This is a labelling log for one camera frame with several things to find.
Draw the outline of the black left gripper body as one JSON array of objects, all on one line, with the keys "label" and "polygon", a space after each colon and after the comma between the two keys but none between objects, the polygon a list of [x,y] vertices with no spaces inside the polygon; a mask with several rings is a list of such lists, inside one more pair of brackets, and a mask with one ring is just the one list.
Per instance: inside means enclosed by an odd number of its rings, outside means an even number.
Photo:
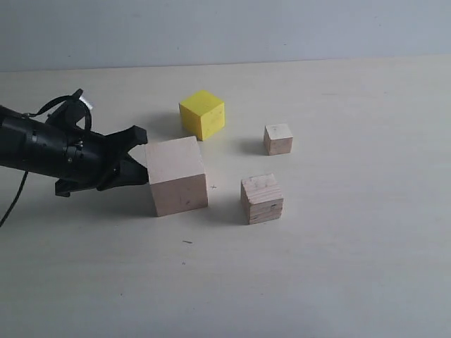
[{"label": "black left gripper body", "polygon": [[55,177],[55,194],[99,191],[125,185],[129,130],[102,135],[91,131],[91,113],[81,101],[65,101],[33,129],[36,173]]}]

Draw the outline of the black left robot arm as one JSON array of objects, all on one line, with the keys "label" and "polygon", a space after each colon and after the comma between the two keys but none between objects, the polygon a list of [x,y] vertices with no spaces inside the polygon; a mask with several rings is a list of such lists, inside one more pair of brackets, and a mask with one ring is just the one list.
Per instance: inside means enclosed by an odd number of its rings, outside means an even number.
[{"label": "black left robot arm", "polygon": [[1,165],[56,178],[55,193],[63,197],[148,183],[147,168],[129,154],[147,143],[146,130],[86,131],[77,125],[86,108],[81,101],[67,101],[44,123],[1,108]]}]

